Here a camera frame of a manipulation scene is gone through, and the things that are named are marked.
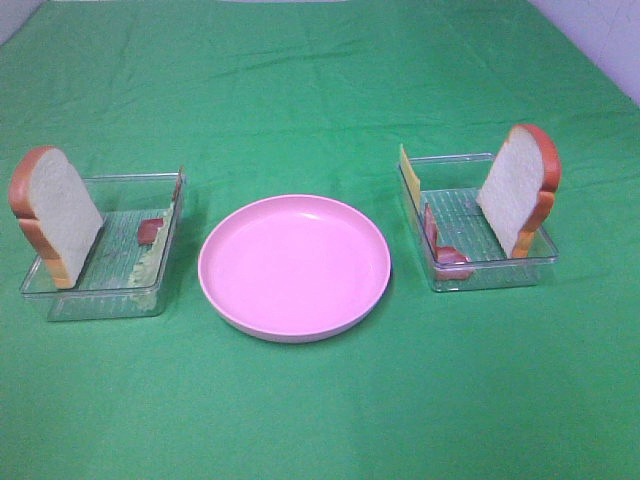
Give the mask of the yellow toy cheese slice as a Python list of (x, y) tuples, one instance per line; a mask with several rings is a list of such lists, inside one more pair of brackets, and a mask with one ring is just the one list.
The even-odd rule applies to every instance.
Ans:
[(413, 167), (411, 165), (410, 158), (406, 152), (406, 149), (403, 144), (400, 145), (400, 170), (403, 175), (409, 197), (411, 200), (411, 204), (418, 221), (419, 225), (422, 225), (422, 217), (421, 217), (421, 189), (420, 189), (420, 179), (415, 174)]

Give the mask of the toy bacon strip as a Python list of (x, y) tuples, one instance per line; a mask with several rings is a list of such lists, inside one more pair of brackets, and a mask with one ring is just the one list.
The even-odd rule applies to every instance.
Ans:
[(426, 239), (433, 253), (436, 265), (435, 276), (438, 281), (467, 280), (473, 273), (471, 267), (461, 267), (470, 259), (453, 246), (439, 245), (439, 228), (436, 218), (428, 203), (424, 208), (424, 231)]
[[(178, 199), (178, 195), (181, 191), (181, 185), (183, 181), (184, 168), (181, 167), (178, 171), (178, 177), (176, 185), (174, 187), (170, 207), (174, 208)], [(166, 211), (161, 217), (147, 218), (140, 222), (137, 231), (138, 245), (151, 245), (156, 240), (160, 230), (169, 223), (169, 211)]]

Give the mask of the toy lettuce leaf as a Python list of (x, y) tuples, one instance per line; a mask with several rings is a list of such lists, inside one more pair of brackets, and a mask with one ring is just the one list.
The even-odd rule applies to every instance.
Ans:
[(134, 264), (128, 277), (127, 286), (129, 288), (149, 288), (157, 280), (174, 209), (175, 207), (171, 208), (169, 205), (163, 212), (164, 214), (166, 211), (169, 211), (169, 223), (160, 230), (154, 243), (151, 245), (142, 245), (146, 250)]

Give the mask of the toy bread slice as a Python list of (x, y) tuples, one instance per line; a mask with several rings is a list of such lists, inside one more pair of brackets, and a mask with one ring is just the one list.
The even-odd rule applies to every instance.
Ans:
[(508, 258), (525, 258), (548, 217), (562, 164), (550, 136), (533, 124), (512, 127), (476, 202)]
[(8, 201), (55, 287), (74, 287), (103, 219), (65, 153), (53, 146), (30, 150), (14, 170)]

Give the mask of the pink round plate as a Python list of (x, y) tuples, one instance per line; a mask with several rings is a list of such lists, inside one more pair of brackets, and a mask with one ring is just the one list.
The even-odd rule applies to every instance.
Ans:
[(306, 343), (359, 323), (383, 296), (391, 256), (378, 227), (327, 197), (289, 194), (222, 220), (198, 258), (201, 289), (224, 320), (259, 339)]

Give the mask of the right clear plastic container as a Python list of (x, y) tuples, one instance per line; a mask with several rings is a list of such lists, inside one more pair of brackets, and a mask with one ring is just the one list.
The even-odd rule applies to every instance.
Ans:
[[(476, 202), (479, 188), (494, 160), (492, 153), (409, 158), (420, 179), (422, 225), (416, 219), (399, 164), (398, 170), (406, 212), (432, 290), (491, 290), (546, 285), (553, 281), (558, 249), (547, 232), (542, 227), (535, 232), (528, 257), (508, 258)], [(461, 267), (474, 269), (469, 279), (436, 279), (436, 262), (423, 225), (426, 203), (430, 205), (439, 228), (438, 244), (453, 246), (470, 259), (468, 263), (461, 264)]]

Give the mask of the clear plastic container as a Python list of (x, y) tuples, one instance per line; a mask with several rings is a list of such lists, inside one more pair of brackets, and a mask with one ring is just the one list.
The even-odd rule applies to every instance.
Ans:
[[(409, 158), (420, 179), (422, 225), (416, 219), (399, 164), (398, 170), (406, 212), (432, 290), (491, 290), (546, 285), (553, 281), (558, 249), (547, 232), (542, 227), (535, 232), (528, 257), (508, 258), (476, 202), (479, 188), (494, 160), (492, 153)], [(430, 205), (439, 228), (438, 244), (453, 246), (470, 259), (468, 263), (461, 264), (461, 267), (474, 269), (469, 279), (436, 279), (436, 262), (423, 225), (426, 203)]]
[(144, 219), (160, 217), (169, 207), (177, 177), (178, 172), (86, 177), (85, 186), (104, 224), (76, 285), (71, 289), (56, 288), (44, 260), (35, 257), (20, 286), (22, 297), (48, 306), (50, 321), (162, 313), (168, 298), (164, 274), (181, 216), (184, 174), (157, 280), (149, 288), (129, 288), (127, 281), (134, 264), (146, 250), (138, 245), (138, 226)]

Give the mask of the green tablecloth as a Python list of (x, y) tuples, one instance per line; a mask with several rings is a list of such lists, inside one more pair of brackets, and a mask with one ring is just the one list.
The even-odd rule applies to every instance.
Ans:
[[(398, 149), (563, 163), (550, 281), (436, 293)], [(85, 175), (187, 176), (158, 317), (48, 322), (1, 210), (5, 479), (635, 479), (639, 111), (525, 1), (49, 2), (1, 49), (1, 177), (30, 148)], [(219, 220), (282, 193), (374, 220), (393, 275), (359, 325), (263, 342), (203, 296)]]

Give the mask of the left clear plastic container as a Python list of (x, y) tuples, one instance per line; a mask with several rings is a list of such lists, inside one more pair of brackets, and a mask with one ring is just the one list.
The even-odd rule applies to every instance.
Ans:
[(138, 245), (138, 226), (144, 219), (160, 217), (169, 207), (177, 177), (178, 172), (86, 177), (85, 186), (104, 224), (76, 285), (71, 289), (56, 288), (44, 260), (35, 257), (20, 286), (22, 297), (48, 306), (50, 321), (162, 313), (168, 298), (164, 274), (181, 216), (184, 174), (157, 280), (149, 288), (129, 288), (127, 281), (134, 264), (146, 250)]

